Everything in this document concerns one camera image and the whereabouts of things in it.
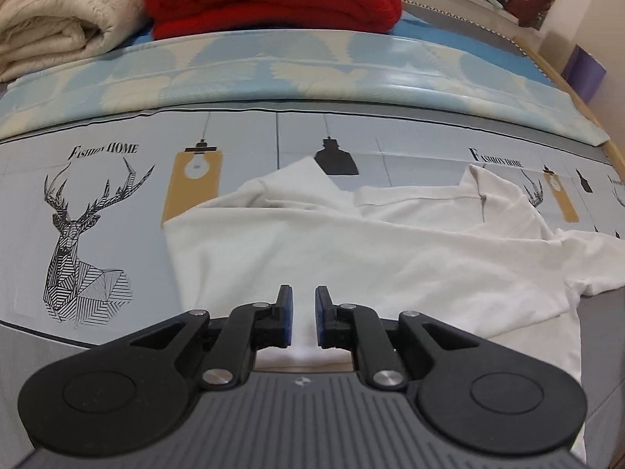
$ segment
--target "white wall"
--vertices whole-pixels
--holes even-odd
[[[576,44],[607,70],[589,106],[625,150],[625,0],[556,0],[540,54],[561,71]]]

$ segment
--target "ribbed gray surface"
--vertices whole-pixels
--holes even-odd
[[[481,458],[448,447],[399,393],[354,373],[253,372],[236,390],[206,393],[185,424],[142,451],[86,460],[35,452],[23,469],[574,469],[566,452],[536,460]]]

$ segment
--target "deer antler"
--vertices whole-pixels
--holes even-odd
[[[612,191],[612,193],[614,194],[614,197],[616,197],[616,200],[621,204],[621,206],[623,206],[623,208],[625,208],[625,201],[623,201],[620,197],[618,192],[616,192],[616,187],[614,187],[614,190]]]
[[[100,199],[96,199],[93,204],[87,205],[87,209],[82,215],[80,215],[80,218],[78,219],[79,222],[87,222],[87,220],[91,219],[100,210],[108,208],[109,206],[112,206],[115,203],[130,197],[137,191],[139,187],[144,184],[145,180],[148,179],[148,176],[150,176],[152,174],[152,171],[154,170],[154,166],[152,166],[151,169],[146,172],[146,175],[141,179],[141,181],[135,185],[134,179],[137,176],[137,172],[132,169],[132,167],[130,167],[130,164],[128,164],[128,161],[126,159],[124,159],[124,162],[126,163],[126,167],[128,169],[128,178],[126,178],[126,183],[124,183],[124,186],[118,188],[117,192],[115,192],[115,195],[113,197],[109,197],[111,183],[107,180],[104,187],[104,194]]]
[[[529,203],[534,208],[536,208],[540,203],[543,202],[543,199],[545,198],[545,194],[543,192],[543,184],[539,180],[538,187],[536,187],[536,184],[529,178],[527,174],[525,174],[525,171],[523,169],[521,169],[521,172],[523,173],[523,176],[525,176],[525,178],[527,178],[527,180],[532,184],[532,188],[534,189],[533,194],[532,192],[529,191],[529,189],[527,189],[526,186],[523,186],[523,187],[525,188],[525,191],[527,192],[527,198],[529,199]]]
[[[61,216],[64,217],[64,219],[69,222],[70,221],[70,217],[68,216],[68,204],[65,201],[65,199],[63,198],[63,189],[65,188],[65,183],[67,183],[68,181],[65,180],[59,190],[56,191],[56,193],[54,192],[54,183],[57,181],[58,177],[60,175],[62,175],[65,171],[67,171],[68,167],[70,165],[68,164],[60,173],[58,173],[53,179],[52,182],[50,183],[50,186],[48,187],[48,176],[46,175],[46,179],[43,183],[43,194],[44,194],[44,200],[46,201],[46,203],[48,203],[50,206],[52,206],[52,208],[54,208],[54,210]]]

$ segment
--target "wooden bed frame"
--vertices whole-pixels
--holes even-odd
[[[595,125],[597,125],[600,129],[603,127],[597,117],[593,114],[590,108],[586,105],[586,103],[579,98],[579,95],[569,86],[569,84],[562,78],[562,76],[558,73],[555,68],[553,68],[548,61],[545,60],[542,56],[540,56],[536,51],[534,51],[523,39],[516,37],[514,43],[518,45],[523,52],[545,73],[549,79],[560,88],[563,92],[567,92],[571,99],[573,100],[573,104],[577,108],[577,110],[583,114],[586,118],[592,121]],[[603,152],[605,156],[612,163],[612,167],[619,175],[621,181],[625,181],[625,159],[621,154],[621,151],[616,147],[616,145],[610,140],[601,145],[603,148]],[[617,448],[608,469],[616,469],[617,467],[623,467],[625,464],[625,439],[621,439],[621,445]]]

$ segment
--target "blue bed sheet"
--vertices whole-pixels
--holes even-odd
[[[0,139],[70,121],[220,100],[348,100],[492,118],[591,145],[608,136],[554,87],[426,40],[245,30],[158,40],[26,75]]]
[[[121,49],[123,47],[130,47],[132,45],[144,44],[146,42],[152,42],[152,29],[154,28],[154,22],[150,21],[141,30],[128,37],[124,42],[117,46],[115,49]]]
[[[427,40],[427,42],[460,49],[478,58],[482,58],[493,65],[505,68],[505,70],[509,72],[521,75],[532,81],[546,84],[547,86],[554,86],[549,78],[543,74],[528,57],[516,56],[507,51],[497,49],[492,45],[480,42],[479,40],[471,39],[471,37],[441,30],[407,12],[402,14],[401,19],[389,34],[395,37]]]

